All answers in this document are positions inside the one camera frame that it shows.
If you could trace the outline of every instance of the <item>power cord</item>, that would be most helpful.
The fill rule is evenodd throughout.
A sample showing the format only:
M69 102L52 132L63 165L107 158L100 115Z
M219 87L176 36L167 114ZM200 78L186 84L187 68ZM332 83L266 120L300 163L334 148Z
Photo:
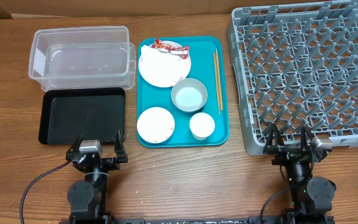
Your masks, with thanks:
M312 147L310 147L310 154L311 154L311 166L310 166L310 176L313 172L313 168L314 168L314 149ZM284 176L284 173L283 173L283 169L282 169L282 166L280 166L280 173L281 173L281 176L283 177L283 179L287 181L287 179L285 178ZM286 192L287 190L291 190L292 188L294 187L299 187L301 184L303 184L303 182L307 179L308 177L304 177L301 181L299 181L298 183L296 184L293 184L293 185L290 185L286 188L284 188L283 190L273 194L269 199L267 199L267 201L264 203L264 206L262 207L262 209L260 210L260 215L259 215L259 218L260 218L260 224L263 224L264 223L264 219L263 219L263 215L264 215L264 211L265 211L265 208L267 206L267 204L269 204L270 201L272 201L275 197L279 196L280 194Z
M283 173L283 165L280 165L280 173L281 173L281 177L283 177L283 180L288 183L288 180L287 180L287 178L285 178L284 173Z
M56 167L56 168L54 168L54 169L52 169L52 170L50 170L50 171L44 173L44 174L39 175L37 178L35 178L35 179L27 186L27 188L26 188L25 191L24 191L24 194L23 194L23 197L22 197L22 201L20 202L20 221L21 221L22 224L24 224L24 218L23 218L24 200L25 200L25 196L26 196L27 193L29 192L30 188L31 188L38 180L40 180L42 177L45 177L46 175L51 174L51 173L55 172L56 170L59 170L59 169L65 167L65 166L67 166L67 165L70 164L70 163L71 163L71 161L67 161L67 162L65 162L64 164L62 164L62 165L60 165L60 166L58 166L58 167Z

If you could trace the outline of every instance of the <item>sticker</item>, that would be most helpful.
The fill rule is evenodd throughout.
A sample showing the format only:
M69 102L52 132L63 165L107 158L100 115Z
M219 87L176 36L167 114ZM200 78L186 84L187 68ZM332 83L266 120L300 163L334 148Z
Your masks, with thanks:
M38 49L35 50L33 69L38 72L42 77L45 71L46 56Z

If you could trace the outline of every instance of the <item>white plate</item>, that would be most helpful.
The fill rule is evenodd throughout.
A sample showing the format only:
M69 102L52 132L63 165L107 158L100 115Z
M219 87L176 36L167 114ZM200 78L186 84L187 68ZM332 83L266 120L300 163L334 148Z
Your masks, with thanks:
M182 47L180 44L172 41L165 41L167 44L172 45L173 47ZM191 68L191 58L190 55L184 62L177 68L164 69L157 66L158 62L155 65L146 65L143 61L142 56L139 58L139 72L142 75L143 79L149 84L161 88L174 86L180 80L186 78L190 72Z
M153 107L139 116L136 128L144 141L157 144L171 137L175 129L175 120L166 109Z

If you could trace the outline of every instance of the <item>clear plastic container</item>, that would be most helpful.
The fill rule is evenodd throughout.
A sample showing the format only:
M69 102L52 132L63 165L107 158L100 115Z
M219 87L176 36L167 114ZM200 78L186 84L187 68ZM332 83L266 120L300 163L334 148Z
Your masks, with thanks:
M118 27L38 30L31 47L29 76L44 91L135 85L135 46Z

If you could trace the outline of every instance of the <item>wall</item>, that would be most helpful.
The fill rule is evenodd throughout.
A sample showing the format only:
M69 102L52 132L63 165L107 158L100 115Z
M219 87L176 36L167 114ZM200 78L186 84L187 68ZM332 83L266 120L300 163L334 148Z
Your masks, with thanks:
M224 14L236 7L299 2L304 0L0 0L0 18Z

